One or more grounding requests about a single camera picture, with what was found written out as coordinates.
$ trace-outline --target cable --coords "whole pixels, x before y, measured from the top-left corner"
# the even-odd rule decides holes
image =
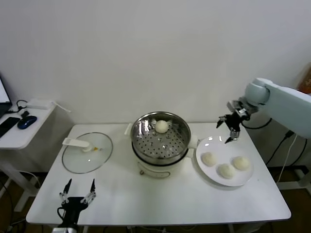
[[[261,129],[261,128],[263,128],[263,127],[266,127],[267,125],[269,125],[271,121],[272,121],[272,118],[270,118],[270,119],[268,120],[267,123],[265,123],[264,125],[259,126],[259,127],[248,127],[248,126],[245,126],[245,125],[243,124],[243,122],[242,122],[241,124],[242,124],[242,125],[244,126],[244,128],[246,128],[246,129],[250,129],[250,130],[259,130],[259,129]]]
[[[21,222],[24,222],[24,221],[26,221],[25,218],[23,218],[23,219],[21,219],[21,220],[18,220],[18,221],[16,221],[16,222],[12,222],[11,225],[15,225],[15,224],[18,224],[18,223],[21,223]]]
[[[268,163],[270,163],[270,161],[273,159],[273,157],[275,156],[277,150],[280,148],[280,146],[282,145],[282,143],[286,140],[287,138],[283,138],[282,141],[279,143],[279,145],[277,146],[277,148],[274,150],[271,158],[268,160],[268,162],[266,163],[266,165],[268,165]]]
[[[29,174],[29,175],[32,175],[32,176],[37,180],[38,185],[39,185],[39,187],[41,188],[41,184],[40,184],[40,181],[39,181],[39,179],[38,179],[37,176],[35,176],[34,174],[32,174],[31,172],[28,172],[28,171],[22,171],[22,170],[16,170],[16,171],[21,172],[21,173],[27,173],[27,174]]]
[[[278,176],[278,175],[280,175],[281,174],[281,172],[278,172],[276,175],[274,175],[273,176],[273,180],[276,182],[276,177]]]
[[[189,229],[185,229],[185,228],[183,228],[183,227],[180,227],[181,229],[183,229],[184,231],[187,231],[187,232],[189,232],[189,231],[192,231],[194,228],[196,228],[197,226],[193,226],[193,227],[190,227]]]
[[[284,168],[285,168],[285,165],[286,165],[287,159],[288,159],[288,157],[289,157],[289,155],[290,155],[290,152],[291,152],[292,146],[293,146],[293,144],[295,143],[295,141],[296,141],[297,137],[298,137],[298,135],[296,134],[296,136],[295,136],[295,138],[294,138],[294,140],[293,140],[293,142],[292,142],[291,146],[289,147],[289,149],[288,149],[288,151],[287,151],[287,155],[286,155],[286,159],[285,159],[284,165],[283,165],[283,167],[282,167],[282,170],[281,170],[280,176],[278,177],[278,180],[277,180],[277,182],[276,182],[276,183],[278,183],[278,182],[280,181],[280,179],[281,179],[281,176],[282,176],[283,170],[284,170]]]
[[[16,111],[14,111],[14,110],[9,110],[9,111],[6,111],[6,113],[7,114],[10,114],[10,113],[18,113],[20,110],[22,110],[22,109],[25,109],[25,108],[27,108],[27,106],[24,106],[24,107],[22,107],[22,106],[19,106],[19,102],[25,102],[25,103],[28,103],[27,101],[25,101],[25,100],[18,100],[17,102],[16,102],[16,105],[17,105],[17,110]]]
[[[13,221],[13,201],[12,201],[12,196],[11,196],[10,192],[8,191],[8,189],[5,187],[5,184],[1,180],[0,180],[0,183],[2,184],[3,188],[5,189],[6,193],[9,195],[9,198],[10,198],[10,203],[11,203],[10,225],[11,225],[11,222]]]
[[[17,107],[18,107],[18,109],[21,107],[21,106],[19,106],[19,102],[25,102],[25,103],[28,103],[28,101],[25,101],[25,100],[18,100],[17,102],[16,102],[16,105],[17,105]]]
[[[306,149],[306,147],[307,147],[307,142],[308,142],[308,140],[305,139],[305,145],[304,145],[304,147],[303,147],[303,149],[302,149],[300,155],[299,155],[298,158],[297,158],[294,162],[292,162],[289,166],[293,166],[293,165],[294,165],[295,163],[297,163],[297,161],[301,158],[303,152],[305,152],[305,149]]]
[[[64,218],[63,218],[63,216],[60,214],[59,210],[64,210],[64,211],[65,211],[65,209],[64,209],[63,207],[58,207],[58,208],[57,208],[57,214],[58,214],[58,216],[59,216],[62,220],[64,220]]]
[[[282,143],[287,139],[290,138],[291,136],[293,136],[294,132],[291,130],[288,130],[287,133],[285,134],[284,138],[282,139],[282,141],[279,143],[279,145],[277,146],[277,148],[274,150],[271,158],[268,160],[268,162],[266,163],[266,165],[268,165],[268,163],[270,163],[270,161],[274,158],[277,150],[279,149],[279,147],[282,145]]]
[[[157,231],[157,232],[162,232],[162,233],[174,233],[174,232],[167,232],[165,230],[165,228],[163,230],[159,230],[159,229],[156,229],[156,228],[147,228],[147,227],[141,227],[143,229],[146,229],[146,230],[152,230],[152,231]]]

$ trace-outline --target computer monitor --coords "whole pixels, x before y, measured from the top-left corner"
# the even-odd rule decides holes
[[[10,98],[6,93],[6,90],[3,86],[2,80],[0,78],[0,103],[10,103]]]

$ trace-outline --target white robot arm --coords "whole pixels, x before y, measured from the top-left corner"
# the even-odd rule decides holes
[[[297,90],[257,78],[246,87],[244,97],[229,101],[227,106],[232,114],[219,117],[217,123],[219,127],[225,122],[230,129],[226,143],[238,139],[240,123],[258,110],[299,136],[311,138],[311,96]]]

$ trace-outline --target pot handle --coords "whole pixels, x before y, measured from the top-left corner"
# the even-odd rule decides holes
[[[125,130],[125,132],[124,132],[124,135],[129,136],[130,133],[131,133],[132,127],[133,127],[133,124],[132,124],[132,123],[128,124],[128,126],[127,126],[127,128],[126,128],[126,130]]]
[[[190,142],[188,144],[189,149],[196,149],[198,147],[198,136],[191,134]]]
[[[194,154],[194,149],[190,148],[190,149],[188,149],[186,157],[187,158],[193,158],[193,154]]]

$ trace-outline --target steamed bun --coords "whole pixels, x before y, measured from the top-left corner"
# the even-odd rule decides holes
[[[201,160],[206,166],[209,166],[209,167],[214,166],[217,163],[216,156],[213,155],[211,152],[204,153],[201,156]]]
[[[246,157],[238,156],[233,159],[233,166],[240,171],[248,170],[250,165],[251,165],[251,162]]]
[[[219,173],[226,179],[232,179],[235,176],[235,169],[230,164],[221,164],[219,167]]]
[[[166,133],[167,130],[169,130],[169,125],[166,121],[164,120],[159,120],[155,124],[155,131],[157,133]]]

